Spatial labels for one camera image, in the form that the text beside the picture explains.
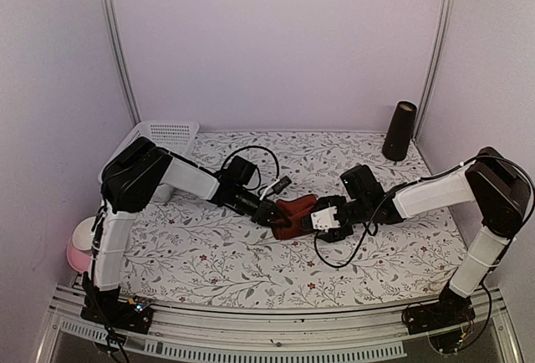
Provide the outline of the dark red towel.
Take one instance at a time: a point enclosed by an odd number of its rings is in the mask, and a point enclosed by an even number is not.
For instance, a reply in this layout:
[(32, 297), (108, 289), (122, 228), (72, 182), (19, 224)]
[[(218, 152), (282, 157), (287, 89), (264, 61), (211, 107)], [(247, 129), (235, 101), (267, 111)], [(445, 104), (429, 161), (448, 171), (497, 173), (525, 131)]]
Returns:
[(318, 198), (314, 194), (308, 194), (290, 201), (277, 200), (277, 208), (288, 215), (293, 225), (290, 228), (272, 228), (273, 236), (277, 240), (283, 241), (312, 233), (313, 229), (309, 215), (317, 201)]

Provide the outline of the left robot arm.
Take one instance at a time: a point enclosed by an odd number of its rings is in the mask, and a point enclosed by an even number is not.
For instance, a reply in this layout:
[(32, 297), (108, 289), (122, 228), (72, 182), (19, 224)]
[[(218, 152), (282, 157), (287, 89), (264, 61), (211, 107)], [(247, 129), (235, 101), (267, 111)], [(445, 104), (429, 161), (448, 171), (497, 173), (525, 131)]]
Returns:
[(277, 175), (257, 196), (247, 189), (255, 171), (257, 166), (241, 158), (238, 151), (212, 172), (146, 137), (127, 146), (101, 174), (102, 202), (93, 226), (91, 261), (83, 277), (88, 307), (107, 325), (124, 318), (119, 301), (120, 263), (134, 220), (162, 184), (247, 215), (260, 226), (290, 227), (288, 215), (269, 198), (288, 186), (290, 179)]

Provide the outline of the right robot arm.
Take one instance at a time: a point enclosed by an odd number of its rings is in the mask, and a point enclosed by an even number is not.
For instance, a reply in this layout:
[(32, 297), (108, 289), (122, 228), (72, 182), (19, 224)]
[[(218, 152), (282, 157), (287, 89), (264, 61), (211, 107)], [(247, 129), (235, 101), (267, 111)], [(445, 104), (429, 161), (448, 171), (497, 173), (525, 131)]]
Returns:
[(378, 226), (401, 223), (424, 212), (475, 203), (481, 228), (467, 256), (441, 291), (432, 319), (449, 326), (463, 315), (472, 295), (507, 252), (534, 213), (534, 181), (492, 147), (434, 176), (385, 190), (366, 165), (341, 176), (346, 197), (322, 197), (310, 214), (312, 229), (327, 242), (345, 238), (355, 224), (369, 235)]

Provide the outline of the black cylinder cup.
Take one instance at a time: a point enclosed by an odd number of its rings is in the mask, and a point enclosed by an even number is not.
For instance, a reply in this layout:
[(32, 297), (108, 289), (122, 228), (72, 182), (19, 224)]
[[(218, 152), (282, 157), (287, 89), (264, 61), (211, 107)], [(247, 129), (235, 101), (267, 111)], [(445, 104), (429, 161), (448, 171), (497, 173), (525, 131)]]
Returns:
[(382, 146), (382, 154), (390, 161), (403, 161), (406, 158), (412, 137), (417, 106), (409, 101), (400, 101), (387, 130)]

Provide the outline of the floral tablecloth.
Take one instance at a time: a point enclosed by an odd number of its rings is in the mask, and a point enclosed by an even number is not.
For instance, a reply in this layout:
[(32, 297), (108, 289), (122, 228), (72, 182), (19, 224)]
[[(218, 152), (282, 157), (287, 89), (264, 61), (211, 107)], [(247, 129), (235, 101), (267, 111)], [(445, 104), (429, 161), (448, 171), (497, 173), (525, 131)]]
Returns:
[[(381, 134), (354, 132), (222, 132), (196, 137), (191, 159), (218, 169), (234, 151), (257, 164), (254, 187), (290, 177), (285, 200), (342, 195), (340, 176), (361, 163), (383, 185), (427, 174), (416, 148), (386, 160)], [(246, 309), (312, 309), (383, 304), (440, 293), (466, 254), (446, 209), (373, 236), (362, 227), (338, 243), (312, 236), (279, 241), (269, 228), (222, 207), (175, 192), (151, 203), (130, 231), (120, 268), (124, 294), (183, 304)]]

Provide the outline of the white plastic basket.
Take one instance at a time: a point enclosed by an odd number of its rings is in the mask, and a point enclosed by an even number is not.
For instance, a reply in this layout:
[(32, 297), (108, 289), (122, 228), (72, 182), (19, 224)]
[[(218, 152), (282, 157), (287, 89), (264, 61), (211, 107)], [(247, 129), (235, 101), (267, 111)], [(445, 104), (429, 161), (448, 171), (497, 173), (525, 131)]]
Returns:
[(200, 126), (191, 121), (144, 120), (138, 123), (115, 149), (101, 169), (98, 180), (102, 184), (104, 169), (128, 146), (145, 137), (156, 146), (167, 149), (184, 159), (191, 157), (194, 140)]

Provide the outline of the white bowl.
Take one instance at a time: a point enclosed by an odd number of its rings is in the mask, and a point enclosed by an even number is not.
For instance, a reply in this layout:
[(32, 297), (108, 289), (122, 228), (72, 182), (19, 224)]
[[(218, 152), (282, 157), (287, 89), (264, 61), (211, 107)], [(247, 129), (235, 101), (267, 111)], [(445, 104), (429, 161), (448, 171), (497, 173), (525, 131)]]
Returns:
[(81, 252), (88, 252), (93, 243), (96, 216), (87, 217), (73, 231), (72, 244)]

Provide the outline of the pink plate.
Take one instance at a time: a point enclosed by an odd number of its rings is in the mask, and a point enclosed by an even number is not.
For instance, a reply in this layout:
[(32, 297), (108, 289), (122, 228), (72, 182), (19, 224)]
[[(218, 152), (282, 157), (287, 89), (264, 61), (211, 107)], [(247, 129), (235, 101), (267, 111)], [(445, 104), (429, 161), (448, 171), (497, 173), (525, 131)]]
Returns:
[(91, 262), (91, 253), (78, 250), (72, 240), (69, 240), (69, 244), (66, 248), (66, 259), (71, 269), (79, 274), (89, 270)]

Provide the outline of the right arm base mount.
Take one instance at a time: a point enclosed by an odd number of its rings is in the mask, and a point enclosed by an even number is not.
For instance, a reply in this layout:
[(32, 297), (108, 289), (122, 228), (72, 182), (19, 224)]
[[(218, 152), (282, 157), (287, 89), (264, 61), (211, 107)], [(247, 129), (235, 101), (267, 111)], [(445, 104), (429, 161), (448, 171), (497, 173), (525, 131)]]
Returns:
[(476, 318), (470, 297), (461, 297), (447, 283), (436, 302), (407, 307), (401, 320), (410, 335), (441, 330), (453, 325), (468, 323)]

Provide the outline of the front aluminium rail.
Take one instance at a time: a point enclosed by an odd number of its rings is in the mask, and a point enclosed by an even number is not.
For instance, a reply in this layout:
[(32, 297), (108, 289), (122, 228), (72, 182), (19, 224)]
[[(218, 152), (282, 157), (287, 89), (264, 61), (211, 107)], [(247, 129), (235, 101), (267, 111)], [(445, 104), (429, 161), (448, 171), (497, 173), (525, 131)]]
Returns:
[(411, 334), (406, 304), (337, 309), (229, 309), (156, 303), (145, 335), (122, 332), (123, 347), (83, 320), (78, 285), (56, 288), (38, 343), (38, 362), (525, 362), (498, 289), (478, 290), (463, 350), (445, 352), (455, 326)]

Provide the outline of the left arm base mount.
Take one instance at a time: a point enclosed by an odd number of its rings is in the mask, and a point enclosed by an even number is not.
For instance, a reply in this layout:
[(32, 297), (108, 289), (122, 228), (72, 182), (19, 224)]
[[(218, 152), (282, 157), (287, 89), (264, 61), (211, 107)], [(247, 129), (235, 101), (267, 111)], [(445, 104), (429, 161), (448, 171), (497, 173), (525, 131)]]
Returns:
[(147, 335), (155, 311), (151, 307), (139, 308), (137, 304), (110, 298), (85, 298), (80, 317), (84, 320), (108, 325), (114, 330), (126, 330)]

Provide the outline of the right aluminium frame post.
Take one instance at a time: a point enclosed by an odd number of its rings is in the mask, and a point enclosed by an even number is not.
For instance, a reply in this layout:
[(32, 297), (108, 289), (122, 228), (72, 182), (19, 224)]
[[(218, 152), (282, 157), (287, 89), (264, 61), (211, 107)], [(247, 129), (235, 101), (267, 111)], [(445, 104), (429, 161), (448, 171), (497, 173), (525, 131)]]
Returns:
[(422, 137), (425, 119), (431, 107), (431, 99), (441, 65), (441, 57), (446, 43), (446, 36), (451, 20), (454, 2), (455, 0), (441, 0), (440, 3), (431, 57), (425, 74), (424, 85), (419, 103), (419, 112), (416, 118), (415, 129), (413, 130), (413, 140), (416, 144)]

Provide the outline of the aluminium frame post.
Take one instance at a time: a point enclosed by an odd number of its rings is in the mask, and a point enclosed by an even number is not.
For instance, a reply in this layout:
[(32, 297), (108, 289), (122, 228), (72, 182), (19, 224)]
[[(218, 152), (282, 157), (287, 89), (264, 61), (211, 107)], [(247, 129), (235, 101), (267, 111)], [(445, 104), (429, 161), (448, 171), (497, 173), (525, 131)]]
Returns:
[(140, 111), (137, 105), (137, 101), (135, 99), (135, 94), (126, 63), (125, 53), (121, 43), (120, 30), (115, 11), (114, 0), (100, 1), (104, 13), (105, 25), (110, 39), (112, 54), (119, 77), (120, 87), (122, 89), (123, 96), (125, 99), (126, 109), (129, 113), (132, 125), (137, 125), (141, 121)]
[(413, 140), (416, 144), (422, 137), (425, 119), (431, 107), (431, 99), (441, 65), (441, 57), (446, 43), (446, 36), (451, 20), (454, 2), (455, 0), (441, 0), (440, 3), (431, 57), (425, 74), (424, 85), (419, 103), (419, 112), (416, 118), (415, 129), (413, 130)]

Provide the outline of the left aluminium frame post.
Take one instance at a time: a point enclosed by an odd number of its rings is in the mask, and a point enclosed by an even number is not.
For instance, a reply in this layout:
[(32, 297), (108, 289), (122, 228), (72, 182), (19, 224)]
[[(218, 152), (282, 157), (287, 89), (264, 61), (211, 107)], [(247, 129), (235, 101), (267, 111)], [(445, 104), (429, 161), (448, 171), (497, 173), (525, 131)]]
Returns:
[(137, 125), (141, 121), (140, 111), (137, 105), (137, 101), (135, 99), (135, 94), (126, 63), (125, 53), (121, 43), (120, 30), (115, 11), (114, 0), (100, 1), (104, 13), (105, 25), (110, 39), (112, 54), (119, 77), (120, 87), (122, 89), (123, 96), (125, 99), (126, 109), (129, 113), (132, 125)]

